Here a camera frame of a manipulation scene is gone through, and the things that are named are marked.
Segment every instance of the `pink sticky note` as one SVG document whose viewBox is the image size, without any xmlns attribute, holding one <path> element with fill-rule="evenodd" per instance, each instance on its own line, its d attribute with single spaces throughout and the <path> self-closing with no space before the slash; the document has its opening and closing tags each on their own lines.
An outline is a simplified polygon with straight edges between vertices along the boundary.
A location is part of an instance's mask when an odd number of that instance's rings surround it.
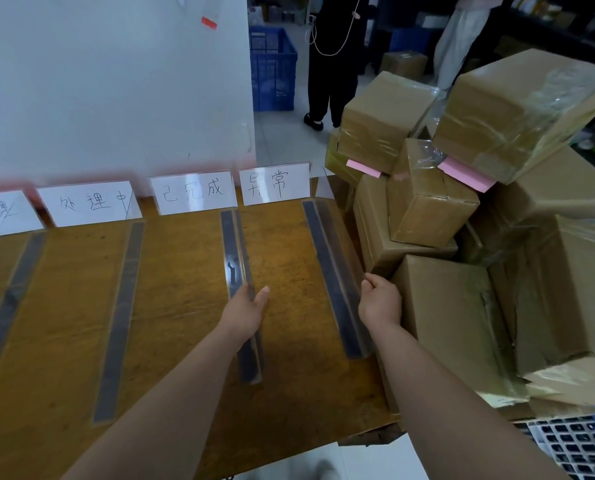
<svg viewBox="0 0 595 480">
<path fill-rule="evenodd" d="M 484 193 L 495 184 L 495 180 L 492 178 L 482 175 L 478 171 L 452 157 L 447 157 L 445 161 L 438 165 L 438 168 L 447 175 L 452 176 L 456 180 L 461 181 L 463 184 L 470 186 L 478 192 Z"/>
<path fill-rule="evenodd" d="M 346 166 L 354 168 L 356 170 L 360 170 L 360 171 L 366 173 L 367 175 L 370 175 L 371 177 L 379 178 L 380 175 L 382 175 L 382 172 L 379 172 L 378 170 L 373 170 L 373 168 L 371 168 L 370 166 L 366 166 L 366 165 L 364 165 L 360 162 L 357 162 L 355 160 L 347 160 Z"/>
</svg>

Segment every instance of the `hand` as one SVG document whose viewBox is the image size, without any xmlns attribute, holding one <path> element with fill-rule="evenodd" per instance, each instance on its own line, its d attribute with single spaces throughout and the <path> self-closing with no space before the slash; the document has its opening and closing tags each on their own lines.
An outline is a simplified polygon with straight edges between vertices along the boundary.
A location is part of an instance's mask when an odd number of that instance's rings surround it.
<svg viewBox="0 0 595 480">
<path fill-rule="evenodd" d="M 270 288 L 265 286 L 255 299 L 249 299 L 249 285 L 245 283 L 235 292 L 222 312 L 217 327 L 225 330 L 237 342 L 239 349 L 260 328 L 261 314 L 269 301 Z"/>
<path fill-rule="evenodd" d="M 400 326 L 402 297 L 398 288 L 377 274 L 365 273 L 362 280 L 360 319 L 371 335 L 389 326 Z"/>
</svg>

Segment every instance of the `forearm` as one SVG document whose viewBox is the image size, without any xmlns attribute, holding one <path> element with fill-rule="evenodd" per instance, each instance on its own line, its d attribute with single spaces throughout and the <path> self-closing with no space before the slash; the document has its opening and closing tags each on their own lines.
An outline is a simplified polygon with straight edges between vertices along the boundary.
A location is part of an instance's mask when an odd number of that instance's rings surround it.
<svg viewBox="0 0 595 480">
<path fill-rule="evenodd" d="M 404 329 L 371 335 L 430 480 L 568 478 Z"/>
<path fill-rule="evenodd" d="M 64 479 L 190 479 L 237 340 L 218 326 L 72 466 Z"/>
</svg>

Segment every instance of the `wooden tabletop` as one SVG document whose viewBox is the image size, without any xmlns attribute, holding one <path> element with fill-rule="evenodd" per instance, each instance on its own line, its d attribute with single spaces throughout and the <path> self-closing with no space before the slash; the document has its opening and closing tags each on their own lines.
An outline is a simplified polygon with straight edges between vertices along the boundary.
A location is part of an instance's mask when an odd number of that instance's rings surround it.
<svg viewBox="0 0 595 480">
<path fill-rule="evenodd" d="M 219 211 L 160 217 L 151 200 L 140 205 L 146 227 L 118 415 L 217 324 L 227 301 Z M 266 365 L 251 386 L 231 363 L 197 479 L 395 420 L 374 357 L 344 355 L 302 202 L 239 210 L 255 287 L 271 288 L 261 329 Z M 130 226 L 46 231 L 0 355 L 0 479 L 59 478 L 108 428 L 94 426 L 92 414 Z M 0 237 L 0 302 L 28 238 Z"/>
</svg>

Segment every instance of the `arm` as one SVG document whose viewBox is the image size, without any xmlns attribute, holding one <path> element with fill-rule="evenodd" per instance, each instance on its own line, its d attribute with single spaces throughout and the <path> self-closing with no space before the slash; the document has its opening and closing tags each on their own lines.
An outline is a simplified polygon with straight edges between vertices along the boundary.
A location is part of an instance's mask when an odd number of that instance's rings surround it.
<svg viewBox="0 0 595 480">
<path fill-rule="evenodd" d="M 564 470 L 400 326 L 401 303 L 395 285 L 366 274 L 360 318 L 429 478 L 566 480 Z"/>
<path fill-rule="evenodd" d="M 269 298 L 254 301 L 242 286 L 218 325 L 155 387 L 89 448 L 62 477 L 79 479 L 191 479 L 233 355 L 261 322 Z"/>
</svg>

